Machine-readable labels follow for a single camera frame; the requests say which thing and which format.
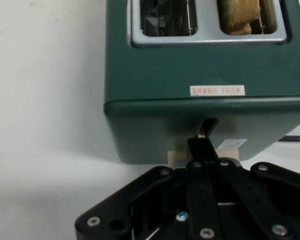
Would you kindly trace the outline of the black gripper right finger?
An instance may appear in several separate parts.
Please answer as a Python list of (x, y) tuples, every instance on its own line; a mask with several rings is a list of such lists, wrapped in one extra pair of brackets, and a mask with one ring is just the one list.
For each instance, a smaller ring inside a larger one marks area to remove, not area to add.
[(202, 160), (219, 202), (236, 202), (247, 217), (246, 229), (260, 240), (300, 240), (300, 174), (268, 162), (245, 170), (235, 160), (218, 157), (202, 138)]

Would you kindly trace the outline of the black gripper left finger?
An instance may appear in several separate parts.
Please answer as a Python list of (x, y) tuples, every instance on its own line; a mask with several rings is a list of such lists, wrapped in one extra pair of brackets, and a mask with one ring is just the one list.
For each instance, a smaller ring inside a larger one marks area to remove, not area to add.
[(218, 156), (207, 138), (187, 141), (184, 168), (157, 166), (75, 221), (79, 240), (219, 240), (222, 227), (209, 171)]

